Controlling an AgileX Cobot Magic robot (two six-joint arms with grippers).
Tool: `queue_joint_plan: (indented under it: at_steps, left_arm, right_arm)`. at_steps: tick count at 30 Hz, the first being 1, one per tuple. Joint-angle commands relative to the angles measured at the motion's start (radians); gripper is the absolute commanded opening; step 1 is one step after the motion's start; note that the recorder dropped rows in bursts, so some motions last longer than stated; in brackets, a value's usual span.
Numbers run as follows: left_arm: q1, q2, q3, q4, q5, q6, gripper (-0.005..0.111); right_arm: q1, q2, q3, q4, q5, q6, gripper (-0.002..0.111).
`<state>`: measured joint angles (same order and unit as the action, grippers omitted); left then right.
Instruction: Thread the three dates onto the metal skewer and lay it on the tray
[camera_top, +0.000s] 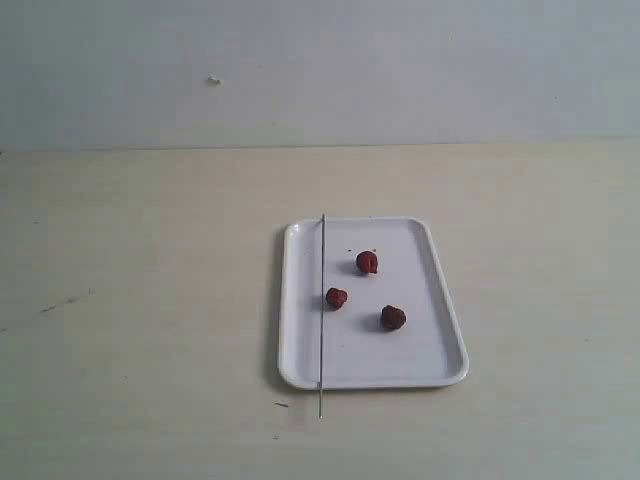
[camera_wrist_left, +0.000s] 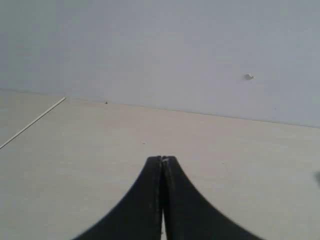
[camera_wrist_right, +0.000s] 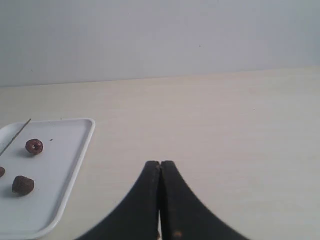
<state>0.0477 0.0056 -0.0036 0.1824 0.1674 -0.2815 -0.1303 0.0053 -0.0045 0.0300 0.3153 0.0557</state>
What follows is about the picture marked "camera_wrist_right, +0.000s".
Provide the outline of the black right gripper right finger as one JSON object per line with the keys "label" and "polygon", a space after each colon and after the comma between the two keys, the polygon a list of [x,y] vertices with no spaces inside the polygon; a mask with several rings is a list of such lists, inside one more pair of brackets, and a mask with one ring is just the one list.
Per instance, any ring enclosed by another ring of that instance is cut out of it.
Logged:
{"label": "black right gripper right finger", "polygon": [[175,163],[160,164],[159,212],[163,240],[246,240],[193,193]]}

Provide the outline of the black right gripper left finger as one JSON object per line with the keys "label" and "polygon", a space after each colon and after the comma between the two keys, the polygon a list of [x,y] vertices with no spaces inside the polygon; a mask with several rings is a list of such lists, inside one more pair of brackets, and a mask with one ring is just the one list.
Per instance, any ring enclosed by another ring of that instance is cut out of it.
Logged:
{"label": "black right gripper left finger", "polygon": [[117,207],[79,240],[156,240],[160,164],[147,161],[133,187]]}

